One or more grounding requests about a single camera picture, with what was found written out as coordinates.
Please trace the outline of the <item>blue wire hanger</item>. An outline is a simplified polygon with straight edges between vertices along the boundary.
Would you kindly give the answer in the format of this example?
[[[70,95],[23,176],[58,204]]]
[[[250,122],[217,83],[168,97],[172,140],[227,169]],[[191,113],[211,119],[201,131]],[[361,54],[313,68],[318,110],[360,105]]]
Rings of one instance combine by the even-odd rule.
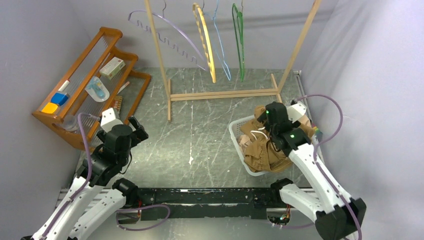
[[[213,15],[210,15],[208,13],[206,13],[205,15],[208,16],[213,24],[213,27],[215,29],[215,32],[217,34],[217,40],[218,40],[218,50],[215,50],[215,54],[218,57],[218,60],[221,64],[222,70],[226,76],[226,78],[228,79],[228,81],[232,80],[232,75],[231,75],[231,71],[230,68],[226,62],[226,56],[225,56],[225,50],[224,50],[224,45],[221,39],[221,35],[220,35],[220,31],[217,25],[217,13],[218,13],[218,9],[219,9],[219,5],[220,5],[220,0],[216,1],[216,5],[215,5],[215,9],[213,11]]]

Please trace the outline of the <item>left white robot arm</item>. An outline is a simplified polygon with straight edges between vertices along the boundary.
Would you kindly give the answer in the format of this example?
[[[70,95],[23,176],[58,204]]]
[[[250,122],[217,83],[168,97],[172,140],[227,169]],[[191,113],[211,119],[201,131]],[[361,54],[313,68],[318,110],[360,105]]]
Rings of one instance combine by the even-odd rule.
[[[113,114],[104,112],[99,118],[101,140],[90,152],[83,136],[87,157],[76,172],[71,187],[49,219],[25,240],[86,240],[110,215],[126,207],[141,205],[141,191],[128,179],[116,180],[107,194],[89,207],[108,183],[128,165],[131,149],[148,139],[144,127],[132,115],[122,123]]]

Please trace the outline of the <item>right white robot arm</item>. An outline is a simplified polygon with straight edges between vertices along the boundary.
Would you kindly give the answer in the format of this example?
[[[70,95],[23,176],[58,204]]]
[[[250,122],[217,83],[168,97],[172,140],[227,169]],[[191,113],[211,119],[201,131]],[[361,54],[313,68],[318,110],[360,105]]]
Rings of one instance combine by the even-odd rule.
[[[279,180],[270,193],[275,207],[288,204],[308,217],[323,240],[343,240],[359,234],[367,206],[353,198],[324,165],[317,147],[300,127],[306,106],[296,102],[285,106],[272,102],[257,119],[269,132],[272,145],[284,153],[305,176],[316,196],[300,189],[288,179]]]

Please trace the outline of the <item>beige shorts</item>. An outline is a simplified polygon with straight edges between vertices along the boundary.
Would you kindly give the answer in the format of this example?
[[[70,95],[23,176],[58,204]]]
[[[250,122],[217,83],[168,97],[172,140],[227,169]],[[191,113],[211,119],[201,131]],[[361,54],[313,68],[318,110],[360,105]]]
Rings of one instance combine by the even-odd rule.
[[[247,147],[252,143],[252,141],[248,135],[242,134],[241,136],[238,137],[237,143],[241,153],[244,155]]]

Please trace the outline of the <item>green hanger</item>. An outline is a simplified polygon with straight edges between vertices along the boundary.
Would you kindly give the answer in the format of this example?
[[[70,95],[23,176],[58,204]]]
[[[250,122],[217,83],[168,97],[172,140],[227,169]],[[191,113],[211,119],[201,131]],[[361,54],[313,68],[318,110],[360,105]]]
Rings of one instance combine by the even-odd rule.
[[[235,3],[231,7],[231,15],[239,63],[239,77],[243,81],[245,79],[244,21],[243,12],[238,9]]]

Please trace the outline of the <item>tan brown shorts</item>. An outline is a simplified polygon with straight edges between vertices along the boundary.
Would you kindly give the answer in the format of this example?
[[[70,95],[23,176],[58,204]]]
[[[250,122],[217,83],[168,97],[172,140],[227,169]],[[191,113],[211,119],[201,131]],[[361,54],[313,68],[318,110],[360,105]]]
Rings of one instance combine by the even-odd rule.
[[[244,163],[254,173],[271,172],[280,173],[293,165],[293,162],[282,152],[277,152],[269,139],[269,133],[257,118],[265,112],[264,105],[254,109],[254,118],[248,120],[240,127],[243,135],[250,137],[251,144],[244,154]]]

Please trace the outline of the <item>wooden hanger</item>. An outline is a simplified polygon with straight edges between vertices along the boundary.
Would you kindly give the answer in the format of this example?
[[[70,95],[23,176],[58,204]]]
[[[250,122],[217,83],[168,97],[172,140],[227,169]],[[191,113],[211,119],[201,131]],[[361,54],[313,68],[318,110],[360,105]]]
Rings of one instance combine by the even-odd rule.
[[[195,17],[195,21],[198,28],[201,44],[204,50],[204,55],[205,55],[208,69],[209,69],[209,73],[210,73],[212,82],[215,84],[217,82],[215,59],[213,56],[212,43],[211,43],[206,19],[204,16],[204,12],[201,6],[197,2],[194,2],[192,4],[192,11]]]

